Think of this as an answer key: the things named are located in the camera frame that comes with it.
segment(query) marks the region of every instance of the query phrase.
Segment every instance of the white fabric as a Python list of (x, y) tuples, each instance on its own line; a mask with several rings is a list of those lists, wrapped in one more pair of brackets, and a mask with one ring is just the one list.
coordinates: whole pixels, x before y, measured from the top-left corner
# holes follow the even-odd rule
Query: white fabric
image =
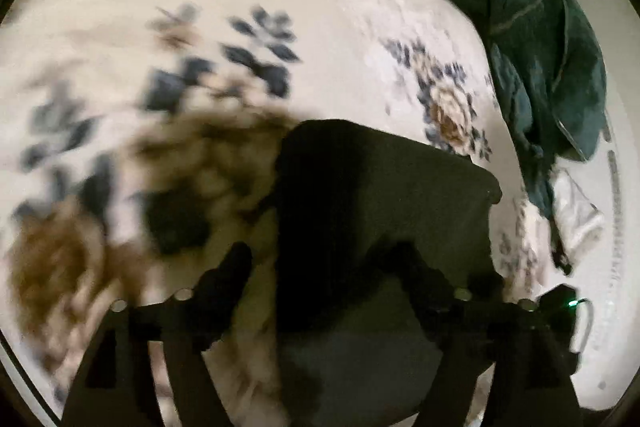
[(605, 218), (566, 169), (554, 169), (550, 183), (554, 190), (554, 219), (562, 248), (568, 263), (575, 269), (600, 241)]

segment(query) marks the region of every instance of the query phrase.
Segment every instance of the beige flower pattern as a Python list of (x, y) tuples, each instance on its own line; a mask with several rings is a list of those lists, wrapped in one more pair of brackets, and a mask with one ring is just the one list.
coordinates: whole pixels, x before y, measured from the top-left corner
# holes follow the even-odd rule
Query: beige flower pattern
[(398, 67), (415, 76), (418, 101), (424, 106), (424, 133), (430, 144), (460, 155), (476, 155), (490, 161), (492, 149), (484, 130), (474, 120), (473, 94), (466, 89), (466, 73), (457, 62), (441, 63), (418, 40), (385, 43)]

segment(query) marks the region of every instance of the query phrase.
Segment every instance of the dark green fabric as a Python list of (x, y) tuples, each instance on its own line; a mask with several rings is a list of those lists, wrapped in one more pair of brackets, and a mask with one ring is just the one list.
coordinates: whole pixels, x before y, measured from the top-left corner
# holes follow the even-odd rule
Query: dark green fabric
[(474, 23), (529, 198), (546, 217), (557, 155), (586, 161), (605, 123), (606, 74), (576, 0), (450, 0)]

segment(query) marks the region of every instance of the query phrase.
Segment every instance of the black device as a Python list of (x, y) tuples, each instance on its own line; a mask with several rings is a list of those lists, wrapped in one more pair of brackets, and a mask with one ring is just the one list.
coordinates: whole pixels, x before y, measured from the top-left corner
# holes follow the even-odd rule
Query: black device
[[(381, 272), (399, 278), (425, 335), (444, 353), (415, 426), (462, 427), (476, 380), (494, 361), (483, 427), (582, 425), (562, 348), (535, 303), (474, 301), (411, 243), (373, 255)], [(148, 341), (163, 342), (184, 427), (231, 427), (201, 352), (228, 328), (251, 262), (249, 247), (237, 243), (187, 299), (133, 309), (117, 301), (84, 354), (62, 427), (161, 427)]]
[[(278, 357), (293, 425), (388, 426), (420, 411), (418, 427), (462, 427), (493, 362), (485, 427), (581, 425), (575, 307), (564, 305), (575, 291), (559, 287), (539, 309), (501, 302), (488, 240), (500, 189), (489, 172), (345, 121), (298, 126), (276, 171)], [(236, 244), (193, 292), (115, 303), (62, 426), (161, 426), (148, 341), (163, 342), (184, 427), (230, 426), (201, 352), (229, 327), (251, 265)]]

